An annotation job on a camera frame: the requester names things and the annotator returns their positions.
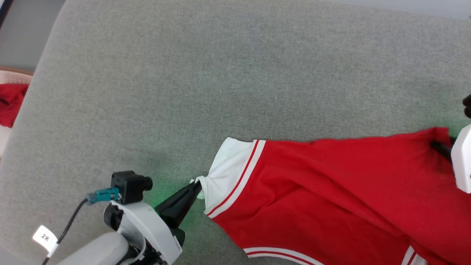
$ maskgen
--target white cable label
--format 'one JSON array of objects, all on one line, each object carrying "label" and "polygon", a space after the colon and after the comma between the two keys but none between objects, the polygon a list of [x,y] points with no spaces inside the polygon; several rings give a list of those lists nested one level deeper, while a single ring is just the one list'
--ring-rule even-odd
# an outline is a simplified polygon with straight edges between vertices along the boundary
[{"label": "white cable label", "polygon": [[57,249],[57,237],[44,225],[38,228],[36,233],[34,233],[34,236],[32,236],[32,239],[38,242],[49,252],[48,257],[50,257],[50,255],[52,255]]}]

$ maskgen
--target red and white jersey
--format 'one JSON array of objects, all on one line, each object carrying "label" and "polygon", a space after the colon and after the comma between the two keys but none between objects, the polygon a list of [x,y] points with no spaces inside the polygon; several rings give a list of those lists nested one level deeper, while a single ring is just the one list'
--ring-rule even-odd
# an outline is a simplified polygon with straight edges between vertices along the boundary
[{"label": "red and white jersey", "polygon": [[456,187],[432,140],[449,145],[448,130],[313,142],[227,138],[198,178],[205,214],[249,257],[471,264],[471,196]]}]

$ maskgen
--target teal connector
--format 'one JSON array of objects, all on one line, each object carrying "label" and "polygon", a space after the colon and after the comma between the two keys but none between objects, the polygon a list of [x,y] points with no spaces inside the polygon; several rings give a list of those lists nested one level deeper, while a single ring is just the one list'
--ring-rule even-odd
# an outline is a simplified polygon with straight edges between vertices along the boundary
[{"label": "teal connector", "polygon": [[95,193],[87,194],[89,204],[94,204],[100,201],[111,201],[119,199],[119,189],[109,188],[104,190],[96,190]]}]

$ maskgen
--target cable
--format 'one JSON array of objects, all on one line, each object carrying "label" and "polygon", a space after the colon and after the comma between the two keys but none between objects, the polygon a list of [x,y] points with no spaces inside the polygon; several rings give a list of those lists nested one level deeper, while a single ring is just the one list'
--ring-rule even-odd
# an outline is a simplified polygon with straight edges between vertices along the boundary
[{"label": "cable", "polygon": [[[62,242],[62,240],[64,239],[65,235],[67,234],[67,232],[69,232],[69,229],[70,227],[72,226],[72,223],[73,221],[75,220],[77,214],[79,213],[80,209],[82,208],[82,206],[88,201],[87,198],[83,199],[83,201],[78,205],[78,207],[75,209],[75,212],[73,213],[72,217],[70,217],[70,220],[69,220],[69,223],[67,224],[67,226],[65,227],[64,231],[62,232],[62,235],[59,237],[59,239],[57,240],[57,245],[60,244],[60,242]],[[46,257],[46,259],[42,262],[42,265],[46,265],[46,263],[49,261],[49,257]]]}]

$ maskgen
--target red stripe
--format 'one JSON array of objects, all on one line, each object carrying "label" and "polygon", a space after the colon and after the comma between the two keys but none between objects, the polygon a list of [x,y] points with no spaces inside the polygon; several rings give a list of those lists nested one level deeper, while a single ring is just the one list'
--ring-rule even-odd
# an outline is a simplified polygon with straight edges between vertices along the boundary
[{"label": "red stripe", "polygon": [[412,254],[411,258],[409,259],[409,262],[407,263],[407,265],[411,265],[412,260],[414,259],[414,257],[415,257],[416,254],[417,254],[417,253],[414,251],[414,253]]},{"label": "red stripe", "polygon": [[309,265],[315,265],[314,263],[310,263],[309,261],[307,260],[304,260],[300,257],[296,257],[296,256],[292,256],[292,255],[289,255],[289,254],[285,254],[285,253],[280,253],[280,252],[274,252],[274,251],[254,251],[254,252],[250,252],[250,253],[247,253],[247,255],[253,255],[253,254],[277,254],[277,255],[282,255],[282,256],[285,256],[285,257],[290,257],[290,258],[294,258],[294,259],[297,259],[299,261],[302,261],[304,263],[307,263]]},{"label": "red stripe", "polygon": [[247,162],[247,165],[245,166],[244,168],[244,171],[242,172],[242,175],[240,176],[239,178],[239,181],[237,182],[237,184],[235,185],[235,187],[232,189],[231,193],[229,193],[229,195],[224,199],[224,201],[222,201],[221,203],[219,203],[219,205],[217,205],[212,211],[210,211],[207,215],[211,215],[217,208],[221,207],[221,205],[223,205],[231,196],[232,194],[234,193],[234,191],[237,189],[237,187],[239,186],[240,182],[242,181],[242,178],[244,177],[244,174],[245,174],[245,171],[247,171],[247,168],[249,167],[249,164],[252,160],[252,157],[253,157],[253,154],[255,154],[255,150],[257,149],[257,145],[259,144],[259,140],[257,140],[255,142],[255,146],[253,147],[253,150],[252,150],[252,154],[250,155],[250,158],[249,158],[249,161]]}]

